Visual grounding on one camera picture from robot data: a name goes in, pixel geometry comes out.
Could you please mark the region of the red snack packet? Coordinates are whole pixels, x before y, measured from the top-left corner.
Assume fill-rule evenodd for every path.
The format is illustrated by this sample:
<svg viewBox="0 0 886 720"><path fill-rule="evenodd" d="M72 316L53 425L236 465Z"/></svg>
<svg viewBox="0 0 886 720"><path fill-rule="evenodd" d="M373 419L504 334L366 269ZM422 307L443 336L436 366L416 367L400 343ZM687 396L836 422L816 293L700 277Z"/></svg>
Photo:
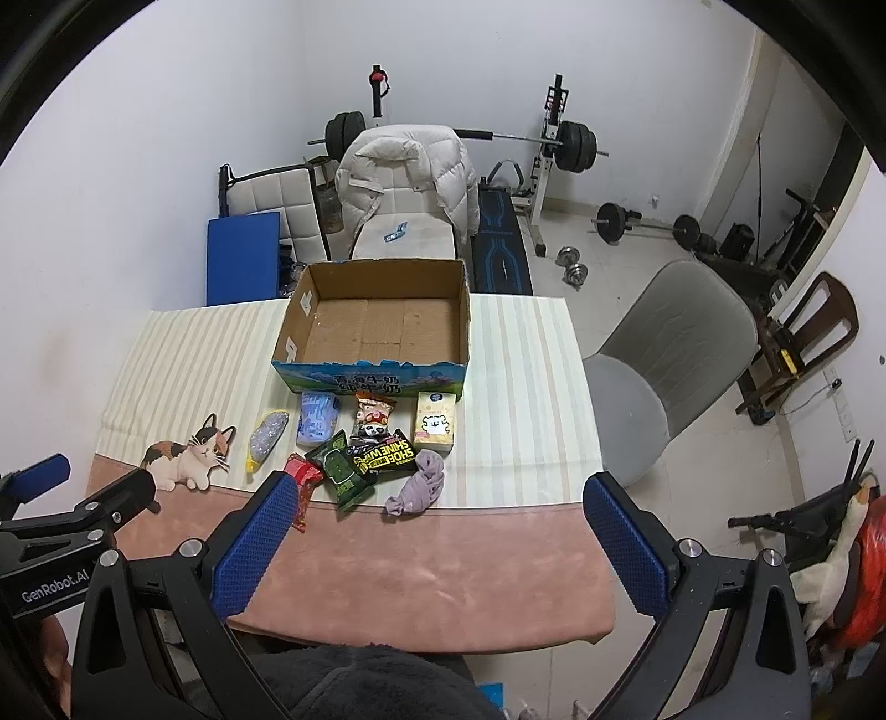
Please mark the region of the red snack packet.
<svg viewBox="0 0 886 720"><path fill-rule="evenodd" d="M323 483L323 473L311 462L297 453L291 453L285 460L284 472L296 483L297 507L293 527L299 532L306 530L306 512L310 506L312 494L317 486Z"/></svg>

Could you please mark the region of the green wipes packet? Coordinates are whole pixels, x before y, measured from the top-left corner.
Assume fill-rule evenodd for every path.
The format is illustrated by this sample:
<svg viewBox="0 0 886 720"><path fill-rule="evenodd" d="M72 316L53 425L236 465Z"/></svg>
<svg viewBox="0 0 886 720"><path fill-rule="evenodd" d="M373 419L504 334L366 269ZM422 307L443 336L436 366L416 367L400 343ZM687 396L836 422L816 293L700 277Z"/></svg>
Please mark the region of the green wipes packet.
<svg viewBox="0 0 886 720"><path fill-rule="evenodd" d="M357 470L344 430L338 430L329 441L308 451L306 459L332 483L338 512L351 512L373 495L374 483Z"/></svg>

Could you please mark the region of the blue tissue pack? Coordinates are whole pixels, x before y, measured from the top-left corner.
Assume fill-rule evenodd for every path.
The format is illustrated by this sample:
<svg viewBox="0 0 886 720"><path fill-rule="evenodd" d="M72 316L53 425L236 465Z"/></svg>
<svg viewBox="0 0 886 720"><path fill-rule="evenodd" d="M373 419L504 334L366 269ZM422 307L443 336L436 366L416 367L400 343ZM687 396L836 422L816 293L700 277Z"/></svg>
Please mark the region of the blue tissue pack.
<svg viewBox="0 0 886 720"><path fill-rule="evenodd" d="M300 394L296 444L317 447L327 443L335 432L339 402L335 394L306 390Z"/></svg>

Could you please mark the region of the orange brown snack bag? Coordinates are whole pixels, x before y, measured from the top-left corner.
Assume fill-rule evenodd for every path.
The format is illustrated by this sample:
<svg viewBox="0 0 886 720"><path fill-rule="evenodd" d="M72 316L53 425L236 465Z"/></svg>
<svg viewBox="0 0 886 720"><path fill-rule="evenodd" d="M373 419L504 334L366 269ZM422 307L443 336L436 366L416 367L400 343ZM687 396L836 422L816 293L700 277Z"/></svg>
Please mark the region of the orange brown snack bag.
<svg viewBox="0 0 886 720"><path fill-rule="evenodd" d="M350 443L353 447L367 447L383 443L390 435L390 414L396 402L369 392L356 393L356 414Z"/></svg>

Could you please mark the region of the yellow cartoon tissue box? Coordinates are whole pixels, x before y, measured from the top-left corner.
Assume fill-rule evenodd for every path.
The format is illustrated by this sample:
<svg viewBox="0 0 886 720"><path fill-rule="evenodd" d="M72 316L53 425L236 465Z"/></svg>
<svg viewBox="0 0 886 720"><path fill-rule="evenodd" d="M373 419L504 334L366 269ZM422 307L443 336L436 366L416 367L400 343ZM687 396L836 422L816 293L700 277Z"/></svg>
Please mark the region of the yellow cartoon tissue box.
<svg viewBox="0 0 886 720"><path fill-rule="evenodd" d="M413 445L419 450L447 455L455 444L456 396L453 393L422 392L416 400Z"/></svg>

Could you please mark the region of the grey speckled soft pouch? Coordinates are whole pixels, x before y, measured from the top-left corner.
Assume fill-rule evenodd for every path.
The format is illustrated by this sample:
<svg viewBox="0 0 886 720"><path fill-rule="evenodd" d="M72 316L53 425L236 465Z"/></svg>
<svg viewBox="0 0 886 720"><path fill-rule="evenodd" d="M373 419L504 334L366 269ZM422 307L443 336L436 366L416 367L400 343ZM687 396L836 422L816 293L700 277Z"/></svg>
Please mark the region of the grey speckled soft pouch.
<svg viewBox="0 0 886 720"><path fill-rule="evenodd" d="M245 472L248 476L255 474L266 462L284 435L289 421L290 413L287 409L274 409L257 424L246 445Z"/></svg>

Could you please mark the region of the person's dark fleece clothing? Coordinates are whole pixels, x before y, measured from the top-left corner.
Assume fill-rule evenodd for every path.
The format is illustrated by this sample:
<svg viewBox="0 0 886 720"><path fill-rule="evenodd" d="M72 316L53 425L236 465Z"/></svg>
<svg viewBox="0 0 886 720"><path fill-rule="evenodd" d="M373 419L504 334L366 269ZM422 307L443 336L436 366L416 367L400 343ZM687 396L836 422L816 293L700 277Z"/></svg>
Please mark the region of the person's dark fleece clothing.
<svg viewBox="0 0 886 720"><path fill-rule="evenodd" d="M458 654L265 637L248 657L291 718L500 718Z"/></svg>

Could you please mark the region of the striped table cloth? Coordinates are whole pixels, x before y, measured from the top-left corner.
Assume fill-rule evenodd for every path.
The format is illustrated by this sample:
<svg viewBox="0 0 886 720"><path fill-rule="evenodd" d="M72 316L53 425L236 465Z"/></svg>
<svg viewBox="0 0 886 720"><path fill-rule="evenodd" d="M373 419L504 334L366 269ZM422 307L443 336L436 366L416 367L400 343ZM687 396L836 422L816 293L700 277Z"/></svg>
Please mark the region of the striped table cloth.
<svg viewBox="0 0 886 720"><path fill-rule="evenodd" d="M461 390L406 398L360 371L304 398L270 357L284 301L156 312L112 390L91 487L225 444L123 529L133 558L204 536L276 470L300 506L239 629L419 652L537 650L614 625L610 568L584 523L601 466L565 301L476 296Z"/></svg>

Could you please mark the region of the white goose plush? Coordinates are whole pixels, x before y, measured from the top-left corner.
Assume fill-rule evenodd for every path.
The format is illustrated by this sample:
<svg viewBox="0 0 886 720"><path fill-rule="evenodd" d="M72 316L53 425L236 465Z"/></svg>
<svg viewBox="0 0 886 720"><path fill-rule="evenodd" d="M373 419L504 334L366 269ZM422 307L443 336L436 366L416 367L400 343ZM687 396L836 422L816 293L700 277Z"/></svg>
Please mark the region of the white goose plush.
<svg viewBox="0 0 886 720"><path fill-rule="evenodd" d="M795 599L797 603L805 606L802 624L806 640L810 640L821 625L831 618L846 589L848 570L850 570L850 551L856 542L859 529L867 519L871 489L875 486L877 483L869 477L862 480L861 489L848 501L837 543L825 561L790 574Z"/></svg>

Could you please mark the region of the black yellow shoe wipes packet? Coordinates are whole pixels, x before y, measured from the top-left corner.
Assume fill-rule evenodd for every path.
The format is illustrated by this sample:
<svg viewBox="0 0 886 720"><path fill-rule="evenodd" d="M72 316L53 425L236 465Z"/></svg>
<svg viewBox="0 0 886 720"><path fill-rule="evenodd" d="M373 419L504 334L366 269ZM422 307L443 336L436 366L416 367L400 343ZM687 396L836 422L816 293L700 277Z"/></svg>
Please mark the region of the black yellow shoe wipes packet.
<svg viewBox="0 0 886 720"><path fill-rule="evenodd" d="M354 468L365 477L416 470L416 450L399 429L395 429L383 443L367 447L352 445L348 453Z"/></svg>

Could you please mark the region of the purple sock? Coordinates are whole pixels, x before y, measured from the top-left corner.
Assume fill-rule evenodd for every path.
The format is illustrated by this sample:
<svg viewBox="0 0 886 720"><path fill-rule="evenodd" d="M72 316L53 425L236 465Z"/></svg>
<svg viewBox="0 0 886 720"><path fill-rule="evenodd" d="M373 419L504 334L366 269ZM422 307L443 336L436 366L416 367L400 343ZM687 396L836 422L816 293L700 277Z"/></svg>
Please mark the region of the purple sock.
<svg viewBox="0 0 886 720"><path fill-rule="evenodd" d="M389 496L384 513L390 517L418 516L439 499L445 485L445 461L434 450L420 450L416 471L401 487L398 495Z"/></svg>

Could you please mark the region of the grey office chair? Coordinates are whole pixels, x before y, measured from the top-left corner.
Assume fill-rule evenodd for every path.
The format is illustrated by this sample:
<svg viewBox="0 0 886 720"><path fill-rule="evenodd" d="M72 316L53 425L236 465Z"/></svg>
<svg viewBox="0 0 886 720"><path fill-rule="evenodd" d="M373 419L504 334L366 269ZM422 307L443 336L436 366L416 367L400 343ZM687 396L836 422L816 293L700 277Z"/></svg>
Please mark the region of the grey office chair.
<svg viewBox="0 0 886 720"><path fill-rule="evenodd" d="M660 269L583 368L602 468L628 487L753 360L748 306L696 260Z"/></svg>

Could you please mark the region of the red orange bag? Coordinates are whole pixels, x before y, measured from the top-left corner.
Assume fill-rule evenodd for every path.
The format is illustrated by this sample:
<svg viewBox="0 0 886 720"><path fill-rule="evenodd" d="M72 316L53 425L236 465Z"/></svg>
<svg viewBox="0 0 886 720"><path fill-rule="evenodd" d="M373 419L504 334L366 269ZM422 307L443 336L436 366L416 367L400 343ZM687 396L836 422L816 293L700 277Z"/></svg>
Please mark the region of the red orange bag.
<svg viewBox="0 0 886 720"><path fill-rule="evenodd" d="M867 489L850 500L838 536L847 579L829 624L832 650L858 650L884 629L884 498Z"/></svg>

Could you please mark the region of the blue folded mat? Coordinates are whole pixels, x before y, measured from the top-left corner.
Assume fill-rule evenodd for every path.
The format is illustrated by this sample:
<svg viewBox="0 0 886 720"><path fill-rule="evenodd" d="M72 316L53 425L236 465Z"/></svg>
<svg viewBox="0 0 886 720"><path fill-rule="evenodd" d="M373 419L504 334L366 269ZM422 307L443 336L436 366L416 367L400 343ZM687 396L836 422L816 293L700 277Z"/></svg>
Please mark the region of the blue folded mat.
<svg viewBox="0 0 886 720"><path fill-rule="evenodd" d="M206 305L274 300L278 290L278 214L212 219L207 224Z"/></svg>

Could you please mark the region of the cardboard milk box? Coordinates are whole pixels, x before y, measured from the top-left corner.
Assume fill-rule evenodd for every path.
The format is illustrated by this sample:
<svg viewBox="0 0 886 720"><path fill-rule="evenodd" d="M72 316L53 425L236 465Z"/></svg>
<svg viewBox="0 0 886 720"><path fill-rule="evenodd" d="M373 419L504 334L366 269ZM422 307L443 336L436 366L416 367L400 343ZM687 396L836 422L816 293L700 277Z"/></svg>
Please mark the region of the cardboard milk box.
<svg viewBox="0 0 886 720"><path fill-rule="evenodd" d="M469 358L464 263L383 258L308 265L272 366L295 393L460 396Z"/></svg>

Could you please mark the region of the chrome dumbbell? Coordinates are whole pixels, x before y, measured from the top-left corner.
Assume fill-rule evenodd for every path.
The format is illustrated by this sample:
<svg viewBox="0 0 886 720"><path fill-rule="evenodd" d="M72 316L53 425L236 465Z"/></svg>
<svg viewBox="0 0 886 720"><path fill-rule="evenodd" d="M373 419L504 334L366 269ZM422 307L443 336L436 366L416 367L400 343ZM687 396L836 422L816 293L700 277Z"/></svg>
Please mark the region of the chrome dumbbell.
<svg viewBox="0 0 886 720"><path fill-rule="evenodd" d="M581 260L580 250L574 246L563 246L557 252L555 265L563 270L562 280L566 285L571 286L574 290L583 288L584 282L589 276L589 269Z"/></svg>

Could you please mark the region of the brown wooden chair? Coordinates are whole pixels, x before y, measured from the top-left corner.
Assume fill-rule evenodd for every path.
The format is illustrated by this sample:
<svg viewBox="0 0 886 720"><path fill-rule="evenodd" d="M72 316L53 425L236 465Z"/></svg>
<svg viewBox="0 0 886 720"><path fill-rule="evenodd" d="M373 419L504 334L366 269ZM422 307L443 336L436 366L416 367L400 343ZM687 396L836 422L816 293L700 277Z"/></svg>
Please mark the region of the brown wooden chair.
<svg viewBox="0 0 886 720"><path fill-rule="evenodd" d="M742 402L736 413L763 426L774 417L785 393L856 339L861 323L850 290L837 276L822 271L784 321L766 316L757 330L759 351L740 375Z"/></svg>

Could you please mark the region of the black blue weight bench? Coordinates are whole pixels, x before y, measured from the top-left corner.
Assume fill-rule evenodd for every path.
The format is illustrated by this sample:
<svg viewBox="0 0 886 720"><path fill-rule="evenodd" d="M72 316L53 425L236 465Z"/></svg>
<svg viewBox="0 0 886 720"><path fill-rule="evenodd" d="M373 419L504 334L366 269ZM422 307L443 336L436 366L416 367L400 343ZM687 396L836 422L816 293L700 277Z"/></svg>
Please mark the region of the black blue weight bench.
<svg viewBox="0 0 886 720"><path fill-rule="evenodd" d="M517 191L523 171L512 159L498 161L479 184L479 229L472 239L472 291L479 294L531 296L532 276L523 233L512 203L512 188L497 181L504 165L511 165Z"/></svg>

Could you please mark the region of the barbell on floor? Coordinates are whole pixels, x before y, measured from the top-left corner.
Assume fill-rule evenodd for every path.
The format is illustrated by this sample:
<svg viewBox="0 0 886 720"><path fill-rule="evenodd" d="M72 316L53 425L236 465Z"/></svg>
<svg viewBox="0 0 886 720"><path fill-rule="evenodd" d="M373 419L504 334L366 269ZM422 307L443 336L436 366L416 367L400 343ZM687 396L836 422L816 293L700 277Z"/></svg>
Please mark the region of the barbell on floor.
<svg viewBox="0 0 886 720"><path fill-rule="evenodd" d="M671 234L680 248L689 252L715 252L717 242L713 237L701 231L700 222L690 214L680 214L670 225L656 224L643 218L643 214L628 210L616 203L603 203L597 209L596 216L591 219L596 232L605 243L616 246L623 235L635 229L662 229Z"/></svg>

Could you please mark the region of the white cushioned side chair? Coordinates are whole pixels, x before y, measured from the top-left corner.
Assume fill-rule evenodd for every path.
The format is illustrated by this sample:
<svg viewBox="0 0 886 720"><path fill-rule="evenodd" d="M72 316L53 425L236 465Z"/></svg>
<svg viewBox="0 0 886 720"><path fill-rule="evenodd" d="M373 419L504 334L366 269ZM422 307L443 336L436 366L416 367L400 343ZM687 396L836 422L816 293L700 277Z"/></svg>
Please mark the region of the white cushioned side chair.
<svg viewBox="0 0 886 720"><path fill-rule="evenodd" d="M219 216L276 213L279 244L295 263L329 261L331 248L321 226L314 172L308 165L285 165L237 177L228 163L218 171Z"/></svg>

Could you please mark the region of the small blue packet on seat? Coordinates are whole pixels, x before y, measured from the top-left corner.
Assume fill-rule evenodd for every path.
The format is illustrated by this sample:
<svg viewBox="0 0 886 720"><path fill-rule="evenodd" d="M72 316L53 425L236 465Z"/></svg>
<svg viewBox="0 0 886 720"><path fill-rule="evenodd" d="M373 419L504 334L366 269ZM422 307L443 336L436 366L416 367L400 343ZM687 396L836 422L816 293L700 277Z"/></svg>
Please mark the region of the small blue packet on seat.
<svg viewBox="0 0 886 720"><path fill-rule="evenodd" d="M402 239L405 236L405 233L407 233L407 229L409 229L409 224L407 224L407 222L401 222L401 224L396 225L394 231L384 234L384 243L392 243L393 241Z"/></svg>

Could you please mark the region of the white padded chair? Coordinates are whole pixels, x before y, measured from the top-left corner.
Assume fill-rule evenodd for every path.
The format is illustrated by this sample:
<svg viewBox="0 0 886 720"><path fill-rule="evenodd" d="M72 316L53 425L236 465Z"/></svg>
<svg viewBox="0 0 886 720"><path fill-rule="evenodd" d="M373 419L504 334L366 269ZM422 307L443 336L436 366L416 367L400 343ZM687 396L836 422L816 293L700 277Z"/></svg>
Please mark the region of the white padded chair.
<svg viewBox="0 0 886 720"><path fill-rule="evenodd" d="M383 236L396 225L407 222L409 229L402 239L384 243ZM455 239L454 230L445 219L428 213L380 214L371 219L356 240L350 239L348 256L352 260L380 258L424 258L424 260L458 260L467 246Z"/></svg>

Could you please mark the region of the white puffer jacket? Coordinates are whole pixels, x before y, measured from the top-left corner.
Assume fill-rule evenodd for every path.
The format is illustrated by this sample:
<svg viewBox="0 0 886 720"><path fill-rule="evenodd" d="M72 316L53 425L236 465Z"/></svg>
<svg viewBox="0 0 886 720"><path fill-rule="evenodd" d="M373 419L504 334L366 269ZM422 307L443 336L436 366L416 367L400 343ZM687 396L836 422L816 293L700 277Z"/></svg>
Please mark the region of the white puffer jacket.
<svg viewBox="0 0 886 720"><path fill-rule="evenodd" d="M336 170L344 229L353 240L380 214L428 213L466 243L479 229L479 178L452 127L370 127Z"/></svg>

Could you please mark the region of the white barbell rack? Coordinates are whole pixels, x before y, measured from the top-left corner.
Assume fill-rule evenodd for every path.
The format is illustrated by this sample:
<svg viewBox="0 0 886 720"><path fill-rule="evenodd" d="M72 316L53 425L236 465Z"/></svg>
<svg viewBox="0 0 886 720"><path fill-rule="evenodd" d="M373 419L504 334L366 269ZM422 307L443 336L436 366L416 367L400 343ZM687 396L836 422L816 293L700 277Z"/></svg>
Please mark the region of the white barbell rack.
<svg viewBox="0 0 886 720"><path fill-rule="evenodd" d="M563 75L555 74L553 84L548 87L545 97L542 129L538 154L534 158L530 182L532 182L532 202L529 210L529 231L533 241L533 252L538 258L547 254L547 245L540 233L540 215L544 208L545 193L554 168L554 141L559 133L560 119L565 112L569 91L563 87Z"/></svg>

